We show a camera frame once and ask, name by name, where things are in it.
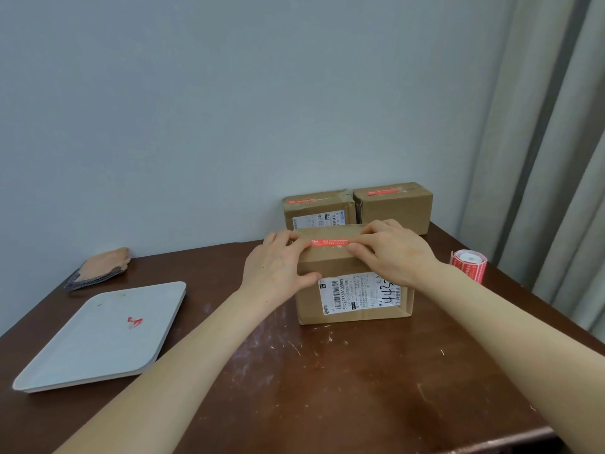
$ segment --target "wooden table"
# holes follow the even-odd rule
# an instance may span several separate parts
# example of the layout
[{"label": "wooden table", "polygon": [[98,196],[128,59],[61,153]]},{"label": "wooden table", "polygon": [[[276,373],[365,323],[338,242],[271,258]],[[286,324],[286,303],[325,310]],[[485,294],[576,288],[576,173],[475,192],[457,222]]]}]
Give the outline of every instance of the wooden table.
[{"label": "wooden table", "polygon": [[[438,259],[464,248],[435,225]],[[133,259],[126,274],[90,288],[53,290],[0,338],[0,451],[49,453],[133,378],[27,395],[11,383],[91,296],[183,280],[187,295],[162,352],[236,290],[256,242]],[[484,284],[605,354],[605,345],[495,267]],[[554,436],[471,336],[417,294],[410,318],[300,326],[292,300],[235,352],[177,453],[480,452]]]}]

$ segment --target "stack of boxes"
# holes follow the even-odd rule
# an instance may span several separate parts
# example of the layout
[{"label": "stack of boxes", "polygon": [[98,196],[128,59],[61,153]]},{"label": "stack of boxes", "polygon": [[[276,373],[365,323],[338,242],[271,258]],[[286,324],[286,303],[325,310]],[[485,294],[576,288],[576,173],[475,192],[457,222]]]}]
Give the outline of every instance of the stack of boxes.
[{"label": "stack of boxes", "polygon": [[317,285],[296,296],[302,324],[409,317],[414,291],[375,274],[346,248],[347,241],[374,220],[395,219],[426,234],[433,194],[418,183],[320,192],[284,198],[286,228],[314,244],[300,256],[298,273],[319,272]]}]

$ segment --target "gray curtain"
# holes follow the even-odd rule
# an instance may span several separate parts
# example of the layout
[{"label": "gray curtain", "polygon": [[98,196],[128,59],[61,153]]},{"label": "gray curtain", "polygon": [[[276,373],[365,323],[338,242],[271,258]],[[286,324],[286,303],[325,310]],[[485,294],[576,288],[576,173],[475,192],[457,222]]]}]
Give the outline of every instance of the gray curtain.
[{"label": "gray curtain", "polygon": [[605,0],[517,0],[458,237],[605,341]]}]

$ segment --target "white tray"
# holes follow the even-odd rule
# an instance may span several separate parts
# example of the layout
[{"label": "white tray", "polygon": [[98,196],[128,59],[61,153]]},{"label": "white tray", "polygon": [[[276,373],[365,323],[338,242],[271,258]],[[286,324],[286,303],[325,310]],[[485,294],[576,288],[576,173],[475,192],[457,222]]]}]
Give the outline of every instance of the white tray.
[{"label": "white tray", "polygon": [[170,282],[90,298],[17,376],[13,389],[31,393],[141,374],[157,359],[185,287]]}]

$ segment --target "hand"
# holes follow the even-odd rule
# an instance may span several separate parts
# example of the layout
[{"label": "hand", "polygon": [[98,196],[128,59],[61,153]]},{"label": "hand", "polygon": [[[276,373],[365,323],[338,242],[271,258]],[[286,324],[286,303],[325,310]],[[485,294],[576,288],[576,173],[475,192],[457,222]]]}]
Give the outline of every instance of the hand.
[{"label": "hand", "polygon": [[385,280],[404,287],[420,288],[423,274],[438,263],[427,242],[395,220],[372,221],[349,242],[349,252]]},{"label": "hand", "polygon": [[293,231],[271,232],[246,259],[240,290],[262,297],[270,303],[268,307],[275,309],[297,291],[317,283],[319,272],[297,274],[298,257],[309,245],[311,239],[298,238]]}]

